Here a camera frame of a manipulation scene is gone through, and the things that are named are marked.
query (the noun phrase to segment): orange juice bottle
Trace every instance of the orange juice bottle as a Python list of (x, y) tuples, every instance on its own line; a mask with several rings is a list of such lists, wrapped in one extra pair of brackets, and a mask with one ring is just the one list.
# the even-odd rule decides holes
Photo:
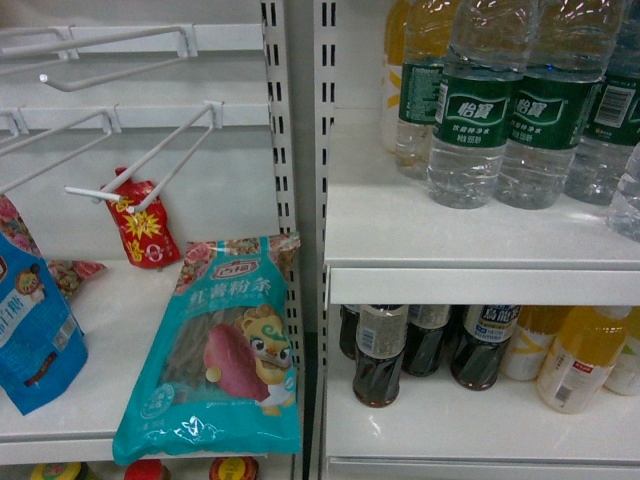
[(536, 387), (554, 410), (578, 413), (600, 390), (627, 340), (631, 307), (575, 307), (556, 335)]
[(604, 386), (619, 395), (640, 393), (640, 307), (634, 307), (626, 318), (627, 343)]
[(384, 31), (380, 129), (382, 145), (392, 153), (396, 150), (404, 32), (407, 26), (409, 5), (409, 0), (396, 0), (387, 14)]
[(536, 378), (553, 339), (572, 308), (557, 305), (522, 307), (507, 353), (500, 362), (500, 371), (522, 382)]

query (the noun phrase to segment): red jar lid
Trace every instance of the red jar lid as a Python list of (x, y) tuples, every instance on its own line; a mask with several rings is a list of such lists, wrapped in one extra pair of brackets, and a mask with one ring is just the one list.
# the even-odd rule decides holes
[(160, 460), (138, 460), (124, 473), (124, 480), (162, 480), (164, 467)]

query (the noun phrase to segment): jar lid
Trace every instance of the jar lid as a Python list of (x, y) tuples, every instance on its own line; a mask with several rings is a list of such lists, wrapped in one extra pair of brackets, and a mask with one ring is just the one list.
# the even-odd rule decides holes
[(255, 480), (258, 462), (253, 457), (216, 458), (209, 469), (209, 480)]
[(137, 460), (127, 467), (124, 480), (161, 480), (162, 462), (157, 459)]
[(80, 469), (80, 462), (41, 463), (33, 469), (31, 480), (76, 480)]

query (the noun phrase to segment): dark tea bottle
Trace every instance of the dark tea bottle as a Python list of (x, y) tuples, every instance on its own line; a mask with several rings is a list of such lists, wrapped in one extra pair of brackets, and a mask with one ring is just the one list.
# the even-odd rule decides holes
[(360, 305), (342, 305), (340, 307), (340, 350), (350, 359), (356, 358), (356, 328), (360, 318)]
[(402, 370), (415, 377), (431, 375), (440, 366), (449, 305), (410, 305)]
[(369, 407), (384, 407), (400, 390), (408, 305), (360, 305), (353, 392)]
[(520, 315), (520, 305), (471, 305), (451, 360), (451, 373), (470, 390), (486, 390), (498, 378), (500, 361)]

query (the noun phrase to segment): plastic bottle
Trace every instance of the plastic bottle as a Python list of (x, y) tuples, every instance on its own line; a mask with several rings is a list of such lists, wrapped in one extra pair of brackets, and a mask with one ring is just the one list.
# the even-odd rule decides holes
[(516, 95), (495, 197), (537, 210), (562, 193), (599, 80), (613, 51), (622, 0), (541, 0), (529, 65)]
[(627, 343), (604, 386), (620, 395), (640, 394), (640, 307), (631, 309), (626, 320)]
[(445, 57), (429, 196), (454, 208), (477, 208), (493, 194), (522, 78), (537, 0), (463, 0)]
[(438, 106), (443, 57), (460, 0), (411, 0), (407, 14), (396, 165), (424, 179)]
[(640, 242), (640, 143), (631, 153), (613, 194), (607, 224), (619, 234)]
[(640, 0), (625, 11), (604, 85), (593, 104), (564, 193), (609, 205), (633, 147), (640, 142)]
[(538, 375), (551, 343), (573, 307), (527, 305), (522, 308), (500, 371), (526, 382)]
[(356, 358), (356, 330), (360, 317), (360, 305), (340, 307), (340, 350), (350, 359)]
[(630, 307), (575, 307), (542, 365), (536, 387), (554, 410), (578, 413), (602, 388), (627, 339)]
[(410, 305), (402, 370), (426, 377), (440, 367), (450, 305)]
[(360, 305), (353, 393), (369, 407), (385, 407), (400, 391), (408, 305)]
[(486, 390), (498, 378), (498, 367), (513, 333), (519, 305), (470, 305), (464, 319), (451, 373), (470, 390)]
[(396, 0), (387, 14), (384, 31), (380, 134), (382, 145), (391, 153), (396, 150), (400, 87), (402, 85), (402, 58), (404, 56), (404, 32), (407, 27), (409, 5), (409, 0)]

